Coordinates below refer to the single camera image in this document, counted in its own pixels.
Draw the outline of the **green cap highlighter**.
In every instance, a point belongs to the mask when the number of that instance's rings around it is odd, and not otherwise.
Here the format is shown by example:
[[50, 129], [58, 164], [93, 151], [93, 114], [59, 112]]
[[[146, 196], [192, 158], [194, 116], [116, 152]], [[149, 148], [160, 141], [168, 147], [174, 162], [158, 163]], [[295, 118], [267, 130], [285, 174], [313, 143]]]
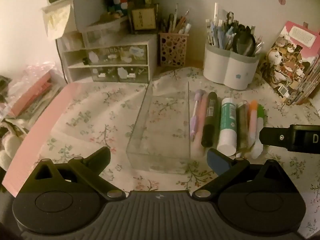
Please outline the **green cap highlighter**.
[[261, 130], [264, 127], [264, 117], [265, 117], [264, 108], [262, 105], [259, 104], [258, 105], [258, 112], [257, 112], [256, 138], [255, 138], [255, 143], [254, 143], [252, 150], [251, 150], [251, 157], [253, 159], [257, 159], [263, 152], [264, 147], [259, 139], [259, 135], [260, 135]]

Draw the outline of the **green white glue stick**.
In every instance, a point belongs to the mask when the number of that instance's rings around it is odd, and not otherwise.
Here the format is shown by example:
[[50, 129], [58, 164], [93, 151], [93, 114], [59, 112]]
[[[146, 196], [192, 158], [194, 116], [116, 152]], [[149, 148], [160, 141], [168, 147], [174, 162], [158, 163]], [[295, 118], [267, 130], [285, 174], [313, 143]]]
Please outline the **green white glue stick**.
[[221, 105], [220, 134], [217, 150], [226, 156], [236, 153], [236, 105], [233, 98], [224, 98]]

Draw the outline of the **orange cap highlighter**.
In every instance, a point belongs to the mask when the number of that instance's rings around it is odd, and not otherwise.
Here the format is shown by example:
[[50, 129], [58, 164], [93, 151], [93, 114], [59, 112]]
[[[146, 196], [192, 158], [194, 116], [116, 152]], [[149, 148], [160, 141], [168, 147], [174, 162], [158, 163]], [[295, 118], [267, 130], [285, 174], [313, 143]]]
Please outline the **orange cap highlighter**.
[[257, 130], [257, 111], [258, 111], [258, 102], [256, 100], [251, 101], [249, 104], [249, 125], [248, 125], [248, 146], [252, 147]]

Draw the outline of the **black marker pen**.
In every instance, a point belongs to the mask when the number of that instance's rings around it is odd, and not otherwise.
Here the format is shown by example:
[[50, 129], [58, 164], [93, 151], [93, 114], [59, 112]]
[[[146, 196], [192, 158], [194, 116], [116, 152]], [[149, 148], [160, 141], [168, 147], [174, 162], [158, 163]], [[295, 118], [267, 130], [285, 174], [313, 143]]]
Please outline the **black marker pen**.
[[201, 144], [204, 148], [212, 147], [215, 134], [215, 122], [218, 97], [215, 92], [210, 92], [207, 97], [206, 117], [202, 131]]

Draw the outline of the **pink highlighter pen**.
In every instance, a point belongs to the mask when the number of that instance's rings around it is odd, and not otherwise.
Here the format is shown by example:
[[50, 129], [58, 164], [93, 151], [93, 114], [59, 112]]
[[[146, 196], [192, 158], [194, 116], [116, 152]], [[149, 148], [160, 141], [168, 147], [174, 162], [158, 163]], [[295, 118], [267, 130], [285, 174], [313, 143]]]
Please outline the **pink highlighter pen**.
[[195, 139], [194, 139], [194, 146], [196, 148], [203, 148], [202, 144], [201, 144], [201, 140], [202, 140], [204, 121], [205, 121], [205, 118], [206, 118], [207, 98], [208, 98], [208, 94], [207, 93], [203, 94], [202, 100], [201, 100], [201, 104], [200, 104], [200, 107], [199, 107], [199, 111], [198, 111], [198, 114], [197, 114], [198, 127], [197, 127], [197, 133], [196, 133]]

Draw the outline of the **clear acrylic drawer box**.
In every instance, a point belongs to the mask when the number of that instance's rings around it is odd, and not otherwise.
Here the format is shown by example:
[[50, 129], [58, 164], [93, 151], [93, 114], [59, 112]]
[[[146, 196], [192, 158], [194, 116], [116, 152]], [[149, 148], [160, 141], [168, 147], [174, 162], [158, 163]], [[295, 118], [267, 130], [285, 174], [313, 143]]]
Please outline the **clear acrylic drawer box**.
[[132, 168], [184, 174], [190, 161], [187, 81], [148, 84], [126, 148]]

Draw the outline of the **purple clear mechanical pencil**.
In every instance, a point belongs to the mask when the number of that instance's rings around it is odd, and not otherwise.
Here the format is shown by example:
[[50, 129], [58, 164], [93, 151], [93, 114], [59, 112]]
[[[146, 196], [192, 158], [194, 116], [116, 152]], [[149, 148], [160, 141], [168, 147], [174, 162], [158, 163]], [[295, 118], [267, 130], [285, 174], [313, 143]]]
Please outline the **purple clear mechanical pencil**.
[[202, 100], [203, 95], [204, 95], [204, 90], [202, 90], [202, 89], [198, 89], [195, 92], [194, 109], [193, 109], [193, 114], [190, 119], [190, 139], [191, 139], [191, 141], [194, 141], [195, 135], [197, 133], [197, 126], [198, 126], [197, 113], [198, 113], [199, 106], [201, 104], [201, 100]]

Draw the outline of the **floral tablecloth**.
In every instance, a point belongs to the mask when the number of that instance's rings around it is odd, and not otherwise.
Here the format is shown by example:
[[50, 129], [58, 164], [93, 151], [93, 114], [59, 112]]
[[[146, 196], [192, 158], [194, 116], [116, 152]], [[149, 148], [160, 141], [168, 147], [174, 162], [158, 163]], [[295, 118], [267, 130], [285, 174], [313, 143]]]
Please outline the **floral tablecloth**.
[[[319, 116], [311, 105], [286, 106], [272, 88], [256, 75], [244, 91], [236, 91], [204, 78], [197, 68], [182, 68], [160, 74], [156, 85], [168, 90], [190, 93], [203, 89], [219, 97], [237, 101], [257, 100], [265, 110], [268, 127], [288, 127], [291, 124], [319, 124]], [[53, 127], [42, 146], [40, 159], [55, 163], [87, 157], [106, 146], [111, 151], [111, 163], [101, 176], [125, 192], [137, 191], [195, 191], [216, 177], [207, 166], [200, 143], [191, 145], [191, 161], [182, 174], [162, 174], [138, 171], [131, 167], [126, 147], [132, 134], [146, 91], [145, 84], [88, 82], [80, 84], [70, 103]], [[319, 235], [319, 155], [291, 153], [278, 147], [267, 148], [255, 160], [276, 160], [290, 176], [306, 203], [306, 215], [299, 233], [310, 238]]]

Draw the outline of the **cat illustrated book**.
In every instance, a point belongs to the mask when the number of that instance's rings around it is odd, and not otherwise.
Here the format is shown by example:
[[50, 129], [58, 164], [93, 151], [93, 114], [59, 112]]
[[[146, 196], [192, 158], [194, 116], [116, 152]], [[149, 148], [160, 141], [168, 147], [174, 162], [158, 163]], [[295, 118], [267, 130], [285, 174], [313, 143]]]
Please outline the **cat illustrated book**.
[[285, 104], [303, 104], [319, 84], [319, 33], [286, 22], [259, 68]]

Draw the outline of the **pink box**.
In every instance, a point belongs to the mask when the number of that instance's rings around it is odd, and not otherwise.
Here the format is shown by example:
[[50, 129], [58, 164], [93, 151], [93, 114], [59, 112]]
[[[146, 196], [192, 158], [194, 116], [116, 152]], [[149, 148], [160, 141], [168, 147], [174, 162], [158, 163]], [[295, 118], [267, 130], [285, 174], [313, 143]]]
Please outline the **pink box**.
[[26, 79], [20, 83], [21, 85], [18, 85], [18, 90], [10, 100], [9, 115], [13, 117], [19, 116], [36, 99], [52, 87], [51, 74], [47, 72], [41, 77], [33, 76], [33, 80]]

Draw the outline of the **white flower pen holder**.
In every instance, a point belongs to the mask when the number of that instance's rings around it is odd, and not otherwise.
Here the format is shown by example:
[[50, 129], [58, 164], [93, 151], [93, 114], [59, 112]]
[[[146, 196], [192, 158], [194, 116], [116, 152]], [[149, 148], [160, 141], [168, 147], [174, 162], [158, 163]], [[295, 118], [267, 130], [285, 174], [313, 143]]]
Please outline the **white flower pen holder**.
[[207, 44], [204, 53], [203, 75], [214, 83], [234, 90], [245, 90], [253, 80], [258, 63], [259, 56], [243, 56]]

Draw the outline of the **white rabbit drawer organizer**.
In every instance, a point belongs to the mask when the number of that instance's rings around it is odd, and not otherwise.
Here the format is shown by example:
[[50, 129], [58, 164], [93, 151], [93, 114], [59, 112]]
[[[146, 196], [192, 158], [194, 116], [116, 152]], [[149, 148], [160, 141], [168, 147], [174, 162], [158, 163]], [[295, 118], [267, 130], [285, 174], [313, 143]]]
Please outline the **white rabbit drawer organizer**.
[[76, 48], [62, 40], [57, 46], [68, 83], [149, 83], [157, 68], [155, 34], [130, 34], [111, 47]]

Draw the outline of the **pink perforated pen cup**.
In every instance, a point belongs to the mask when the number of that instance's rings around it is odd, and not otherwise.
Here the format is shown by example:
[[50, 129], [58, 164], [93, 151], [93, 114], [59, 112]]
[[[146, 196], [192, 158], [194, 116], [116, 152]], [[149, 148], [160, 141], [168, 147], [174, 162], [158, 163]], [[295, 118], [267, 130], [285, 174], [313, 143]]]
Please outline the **pink perforated pen cup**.
[[188, 34], [160, 33], [160, 66], [181, 68], [185, 66]]

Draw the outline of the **white storage box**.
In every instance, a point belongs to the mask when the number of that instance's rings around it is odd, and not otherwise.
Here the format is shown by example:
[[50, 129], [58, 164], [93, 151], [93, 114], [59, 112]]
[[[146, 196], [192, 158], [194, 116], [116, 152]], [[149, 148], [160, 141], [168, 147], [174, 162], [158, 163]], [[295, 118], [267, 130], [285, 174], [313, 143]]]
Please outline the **white storage box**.
[[66, 33], [83, 31], [107, 12], [104, 0], [59, 0], [42, 8], [43, 22], [49, 40]]

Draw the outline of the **framed calligraphy sign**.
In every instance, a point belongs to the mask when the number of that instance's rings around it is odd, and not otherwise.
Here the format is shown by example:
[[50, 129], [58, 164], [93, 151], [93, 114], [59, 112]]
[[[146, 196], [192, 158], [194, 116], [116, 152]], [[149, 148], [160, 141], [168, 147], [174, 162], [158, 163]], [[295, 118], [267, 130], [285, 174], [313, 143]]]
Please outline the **framed calligraphy sign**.
[[154, 7], [132, 9], [131, 25], [134, 32], [154, 31], [157, 29], [156, 11]]

